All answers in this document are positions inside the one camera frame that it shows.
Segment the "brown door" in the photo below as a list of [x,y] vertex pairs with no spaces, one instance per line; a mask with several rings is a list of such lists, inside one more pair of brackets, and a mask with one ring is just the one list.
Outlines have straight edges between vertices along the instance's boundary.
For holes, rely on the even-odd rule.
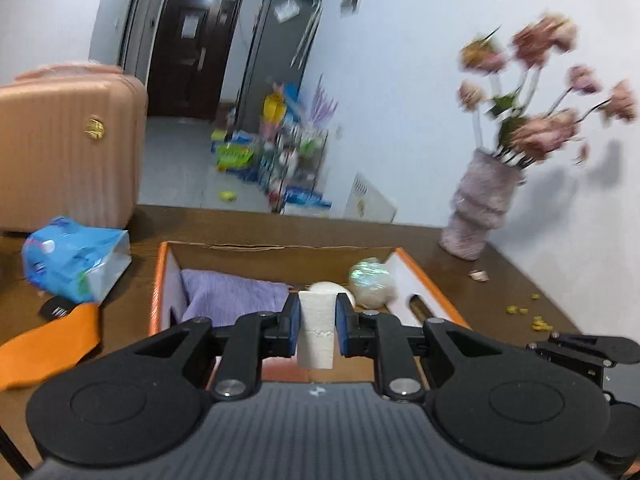
[[215,118],[241,1],[165,1],[147,85],[150,115]]

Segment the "gray floor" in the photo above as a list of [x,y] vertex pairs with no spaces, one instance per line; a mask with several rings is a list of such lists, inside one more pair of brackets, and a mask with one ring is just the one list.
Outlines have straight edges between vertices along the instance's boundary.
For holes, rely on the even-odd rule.
[[[216,170],[212,129],[205,121],[148,118],[138,203],[268,212],[267,197],[255,184]],[[235,202],[220,200],[227,190],[238,195]]]

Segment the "green toy basket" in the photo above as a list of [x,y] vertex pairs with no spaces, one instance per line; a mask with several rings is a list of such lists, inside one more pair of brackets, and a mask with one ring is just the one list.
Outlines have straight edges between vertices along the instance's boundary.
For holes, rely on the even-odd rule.
[[221,144],[216,148],[219,170],[242,170],[251,162],[254,150],[241,144]]

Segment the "open box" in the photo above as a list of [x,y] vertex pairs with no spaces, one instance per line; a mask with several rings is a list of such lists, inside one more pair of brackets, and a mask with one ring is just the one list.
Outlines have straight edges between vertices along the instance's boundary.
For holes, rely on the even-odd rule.
[[[398,296],[388,310],[402,324],[420,326],[408,306],[414,294],[434,316],[468,326],[438,287],[402,248],[232,246],[163,242],[158,253],[149,335],[180,323],[188,307],[181,269],[215,270],[254,280],[284,282],[298,290],[316,282],[347,285],[351,267],[365,258],[386,262]],[[369,380],[370,360],[334,358],[333,370],[314,370],[304,379],[315,381]]]

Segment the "white round object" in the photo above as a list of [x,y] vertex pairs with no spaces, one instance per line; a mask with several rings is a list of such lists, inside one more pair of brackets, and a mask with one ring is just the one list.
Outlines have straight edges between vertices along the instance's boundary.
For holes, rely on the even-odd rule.
[[327,292],[329,294],[340,294],[344,292],[351,301],[351,306],[356,305],[356,300],[346,288],[334,282],[317,282],[309,287],[309,292]]
[[56,248],[56,243],[53,240],[46,240],[42,243],[42,252],[45,254],[51,254]]

